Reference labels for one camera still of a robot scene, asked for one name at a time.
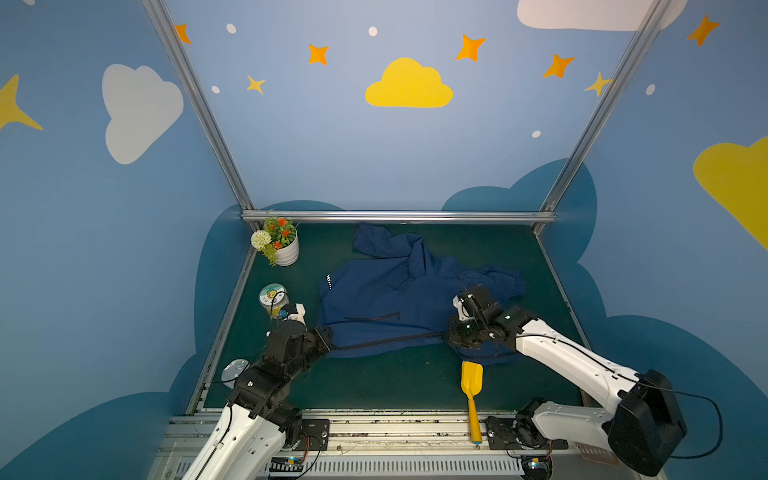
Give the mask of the navy blue zip jacket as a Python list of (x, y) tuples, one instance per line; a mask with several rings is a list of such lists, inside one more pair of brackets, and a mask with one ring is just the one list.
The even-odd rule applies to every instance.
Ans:
[(443, 343), (457, 313), (454, 297), (474, 285), (486, 287), (504, 306), (525, 292), (520, 271), (498, 265), (465, 268), (451, 255), (434, 256), (421, 235), (363, 224), (352, 246), (361, 258), (318, 284), (316, 323), (330, 332), (333, 358)]

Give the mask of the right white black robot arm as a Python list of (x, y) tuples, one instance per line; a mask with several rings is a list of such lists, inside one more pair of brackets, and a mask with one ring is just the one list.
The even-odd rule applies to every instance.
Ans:
[(594, 408), (534, 399), (507, 421), (515, 444), (530, 449), (576, 442), (612, 452), (635, 472), (657, 475), (687, 434), (671, 383), (650, 369), (640, 374), (615, 364), (514, 307), (504, 310), (476, 285), (452, 300), (449, 345), (503, 346), (547, 366), (596, 401)]

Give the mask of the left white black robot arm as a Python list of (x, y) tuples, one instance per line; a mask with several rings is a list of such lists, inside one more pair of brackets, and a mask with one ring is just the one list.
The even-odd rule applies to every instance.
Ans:
[(331, 351), (330, 331), (287, 319), (274, 328), (262, 356), (235, 380), (214, 431), (186, 479), (254, 479), (299, 438), (301, 410), (286, 398), (294, 379)]

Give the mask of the yellow plastic toy shovel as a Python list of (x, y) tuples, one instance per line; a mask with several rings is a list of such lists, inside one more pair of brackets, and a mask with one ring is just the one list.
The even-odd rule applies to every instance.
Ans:
[(461, 366), (461, 389), (467, 397), (468, 422), (471, 441), (475, 445), (483, 442), (475, 397), (482, 391), (483, 366), (463, 361)]

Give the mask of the white pot with flowers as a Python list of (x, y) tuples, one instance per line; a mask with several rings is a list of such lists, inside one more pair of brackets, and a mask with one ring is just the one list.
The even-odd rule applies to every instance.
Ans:
[(251, 246), (260, 252), (269, 265), (290, 266), (299, 257), (298, 230), (286, 217), (269, 217), (263, 227), (250, 237)]

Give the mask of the left small circuit board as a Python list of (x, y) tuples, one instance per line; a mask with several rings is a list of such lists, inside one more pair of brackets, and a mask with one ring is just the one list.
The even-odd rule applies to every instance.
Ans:
[(266, 470), (267, 479), (294, 479), (305, 471), (304, 462), (297, 457), (274, 457)]

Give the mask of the small circuit board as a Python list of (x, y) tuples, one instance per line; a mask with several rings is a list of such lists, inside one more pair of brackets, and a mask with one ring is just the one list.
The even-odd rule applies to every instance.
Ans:
[(274, 457), (266, 470), (267, 479), (294, 479), (305, 471), (304, 462), (297, 457)]
[(552, 462), (544, 457), (522, 457), (520, 459), (523, 480), (550, 480), (553, 474)]

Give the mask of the right small circuit board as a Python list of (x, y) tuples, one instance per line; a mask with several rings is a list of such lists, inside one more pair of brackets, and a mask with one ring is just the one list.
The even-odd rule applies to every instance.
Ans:
[(550, 480), (553, 474), (552, 462), (544, 457), (522, 457), (520, 459), (523, 480)]

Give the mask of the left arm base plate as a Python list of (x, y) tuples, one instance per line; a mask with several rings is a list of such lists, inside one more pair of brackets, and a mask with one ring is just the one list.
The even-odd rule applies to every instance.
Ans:
[(291, 451), (326, 451), (330, 436), (330, 420), (326, 418), (301, 419), (286, 432), (285, 447)]

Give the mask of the front aluminium rail bench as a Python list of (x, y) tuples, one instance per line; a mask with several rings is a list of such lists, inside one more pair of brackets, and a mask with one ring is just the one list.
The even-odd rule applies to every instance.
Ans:
[(461, 410), (308, 409), (330, 420), (326, 451), (281, 451), (304, 462), (300, 479), (520, 479), (522, 457), (549, 458), (555, 479), (637, 479), (604, 450), (567, 441), (567, 450), (491, 450), (475, 445)]

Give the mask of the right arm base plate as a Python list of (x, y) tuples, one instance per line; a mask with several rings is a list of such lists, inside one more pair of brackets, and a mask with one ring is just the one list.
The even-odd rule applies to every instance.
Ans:
[(567, 450), (566, 440), (545, 438), (527, 418), (488, 416), (484, 421), (486, 436), (491, 450)]

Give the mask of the aluminium frame rail back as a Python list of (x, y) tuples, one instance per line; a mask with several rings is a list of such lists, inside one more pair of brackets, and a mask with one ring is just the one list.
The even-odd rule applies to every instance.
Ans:
[(244, 210), (242, 219), (257, 222), (269, 217), (286, 217), (310, 223), (377, 224), (549, 224), (556, 220), (552, 212), (478, 212), (478, 211), (315, 211), (315, 210)]

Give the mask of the aluminium frame post left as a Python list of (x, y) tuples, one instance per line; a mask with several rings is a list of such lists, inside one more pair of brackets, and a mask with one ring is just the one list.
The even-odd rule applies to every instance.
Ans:
[(164, 1), (141, 1), (242, 210), (253, 204)]

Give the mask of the aluminium frame post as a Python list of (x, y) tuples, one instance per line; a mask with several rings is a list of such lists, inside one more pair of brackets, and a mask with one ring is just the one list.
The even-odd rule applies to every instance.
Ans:
[(636, 33), (614, 71), (613, 80), (601, 94), (584, 131), (545, 197), (540, 208), (542, 214), (554, 215), (558, 204), (585, 161), (600, 132), (607, 124), (614, 108), (631, 82), (634, 73), (641, 65), (658, 33), (661, 31), (662, 20), (671, 5), (672, 1), (670, 0), (651, 2), (645, 17), (640, 22)]
[(141, 1), (242, 210), (253, 204), (164, 1)]

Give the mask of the aluminium frame post right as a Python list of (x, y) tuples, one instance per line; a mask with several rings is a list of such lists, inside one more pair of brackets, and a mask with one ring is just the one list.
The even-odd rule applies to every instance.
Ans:
[(542, 214), (554, 215), (558, 204), (585, 161), (600, 132), (607, 124), (614, 108), (631, 82), (634, 73), (641, 65), (658, 33), (661, 31), (662, 20), (671, 5), (672, 1), (670, 0), (651, 2), (645, 17), (640, 22), (636, 33), (614, 71), (613, 80), (601, 94), (584, 131), (545, 197), (540, 208)]

